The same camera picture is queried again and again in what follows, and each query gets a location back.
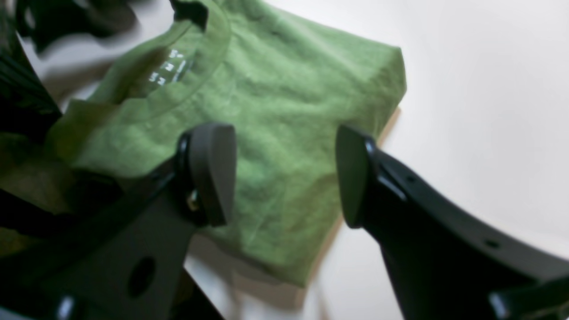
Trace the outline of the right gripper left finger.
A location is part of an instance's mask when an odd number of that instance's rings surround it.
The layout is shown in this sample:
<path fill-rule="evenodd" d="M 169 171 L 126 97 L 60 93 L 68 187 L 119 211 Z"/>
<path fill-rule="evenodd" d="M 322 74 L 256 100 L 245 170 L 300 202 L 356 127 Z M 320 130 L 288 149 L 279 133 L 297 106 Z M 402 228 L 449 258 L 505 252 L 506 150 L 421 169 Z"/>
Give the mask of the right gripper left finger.
<path fill-rule="evenodd" d="M 1 225 L 47 239 L 1 259 L 3 320 L 166 320 L 191 237 L 230 220 L 236 130 L 184 132 L 176 154 L 92 216 L 47 212 L 1 192 Z"/>

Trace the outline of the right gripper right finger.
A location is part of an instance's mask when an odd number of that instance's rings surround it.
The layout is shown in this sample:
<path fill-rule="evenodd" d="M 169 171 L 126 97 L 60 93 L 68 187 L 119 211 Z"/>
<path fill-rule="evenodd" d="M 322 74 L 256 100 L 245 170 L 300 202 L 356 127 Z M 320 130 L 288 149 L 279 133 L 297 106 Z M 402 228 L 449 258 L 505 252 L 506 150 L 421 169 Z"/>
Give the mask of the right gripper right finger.
<path fill-rule="evenodd" d="M 344 220 L 378 243 L 405 320 L 566 320 L 569 264 L 484 223 L 347 125 Z"/>

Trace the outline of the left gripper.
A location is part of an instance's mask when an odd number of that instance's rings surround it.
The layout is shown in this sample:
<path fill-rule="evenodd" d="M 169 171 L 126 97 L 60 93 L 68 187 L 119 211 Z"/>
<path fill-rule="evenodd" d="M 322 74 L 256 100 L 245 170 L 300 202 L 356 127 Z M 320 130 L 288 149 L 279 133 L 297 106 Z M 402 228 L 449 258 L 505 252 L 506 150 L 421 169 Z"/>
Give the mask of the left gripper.
<path fill-rule="evenodd" d="M 70 35 L 97 39 L 125 34 L 138 26 L 132 0 L 17 0 L 16 30 L 36 53 Z"/>

